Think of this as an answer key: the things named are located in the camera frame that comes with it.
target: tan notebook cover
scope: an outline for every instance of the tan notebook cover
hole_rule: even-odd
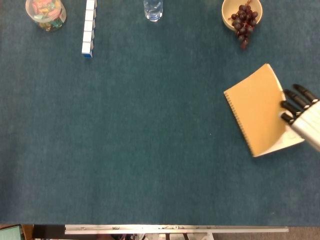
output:
[[[254,157],[303,141],[280,119],[285,100],[269,64],[229,88],[224,95]]]

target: bowl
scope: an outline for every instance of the bowl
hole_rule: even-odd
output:
[[[246,3],[247,0],[224,0],[222,3],[222,20],[230,30],[235,31],[235,28],[232,26],[232,19],[229,20],[229,18],[231,18],[232,14],[236,14],[239,11],[240,5],[245,5]],[[258,16],[255,18],[256,24],[258,24],[263,15],[261,2],[259,0],[252,0],[249,6],[253,12],[258,13]]]

